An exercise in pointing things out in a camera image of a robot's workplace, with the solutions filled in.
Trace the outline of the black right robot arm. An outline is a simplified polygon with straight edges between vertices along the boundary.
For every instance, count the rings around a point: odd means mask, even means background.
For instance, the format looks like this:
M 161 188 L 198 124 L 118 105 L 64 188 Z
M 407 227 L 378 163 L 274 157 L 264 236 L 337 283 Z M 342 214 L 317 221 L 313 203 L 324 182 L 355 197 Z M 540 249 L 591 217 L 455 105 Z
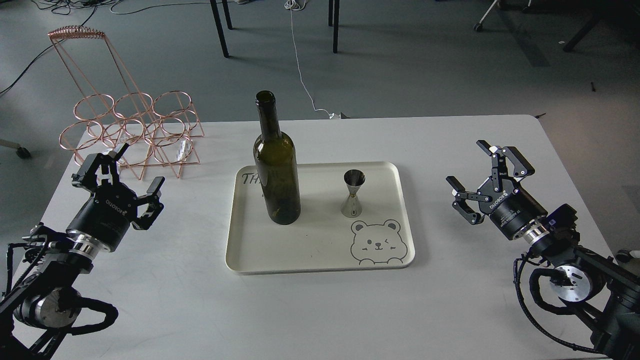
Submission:
M 530 323 L 562 346 L 612 360 L 637 360 L 639 345 L 639 276 L 579 244 L 576 210 L 564 203 L 548 213 L 523 187 L 521 180 L 535 169 L 514 146 L 477 145 L 491 158 L 491 173 L 474 192 L 453 176 L 456 209 L 470 224 L 488 217 L 509 240 L 522 239 L 529 249 L 514 260 L 513 283 L 519 305 Z M 551 335 L 528 310 L 521 289 L 526 264 L 541 258 L 529 278 L 534 303 L 559 316 L 576 316 L 590 330 L 592 347 Z

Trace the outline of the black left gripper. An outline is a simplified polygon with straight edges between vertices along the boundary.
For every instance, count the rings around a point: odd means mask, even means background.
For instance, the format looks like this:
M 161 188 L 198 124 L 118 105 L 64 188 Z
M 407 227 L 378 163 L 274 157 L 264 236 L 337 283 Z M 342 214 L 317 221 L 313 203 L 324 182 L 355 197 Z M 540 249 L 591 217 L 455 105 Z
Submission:
M 121 183 L 118 161 L 130 145 L 122 143 L 106 153 L 91 153 L 83 161 L 77 173 L 71 176 L 71 185 L 91 193 L 89 199 L 74 216 L 66 233 L 87 235 L 98 239 L 103 249 L 114 252 L 130 228 L 148 230 L 158 218 L 164 205 L 160 202 L 160 191 L 165 177 L 155 177 L 144 196 Z M 137 208 L 147 205 L 137 217 Z

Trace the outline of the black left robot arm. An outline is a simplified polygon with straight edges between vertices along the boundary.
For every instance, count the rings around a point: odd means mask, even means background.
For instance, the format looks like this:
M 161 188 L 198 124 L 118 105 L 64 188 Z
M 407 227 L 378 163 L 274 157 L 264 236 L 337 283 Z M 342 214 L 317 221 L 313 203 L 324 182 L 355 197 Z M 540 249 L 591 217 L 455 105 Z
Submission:
M 112 326 L 119 313 L 105 301 L 74 289 L 80 274 L 93 269 L 101 251 L 113 252 L 130 227 L 148 230 L 163 210 L 156 177 L 138 196 L 119 178 L 118 161 L 129 148 L 90 154 L 71 184 L 90 193 L 66 231 L 39 223 L 20 243 L 7 246 L 7 270 L 13 250 L 25 250 L 28 267 L 16 282 L 7 281 L 1 301 L 1 358 L 50 360 L 67 335 L 95 333 Z

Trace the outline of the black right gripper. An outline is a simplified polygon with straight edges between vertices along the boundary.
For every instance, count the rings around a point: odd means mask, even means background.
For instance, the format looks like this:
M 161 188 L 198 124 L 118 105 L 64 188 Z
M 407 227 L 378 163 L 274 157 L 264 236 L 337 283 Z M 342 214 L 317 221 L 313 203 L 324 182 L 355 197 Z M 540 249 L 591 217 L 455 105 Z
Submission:
M 476 144 L 491 157 L 491 174 L 478 189 L 480 194 L 466 191 L 454 176 L 447 176 L 452 187 L 452 207 L 471 225 L 481 224 L 485 215 L 508 240 L 531 221 L 548 215 L 548 212 L 525 190 L 519 182 L 535 173 L 535 168 L 515 146 L 492 146 L 485 140 Z M 482 214 L 467 203 L 478 202 Z

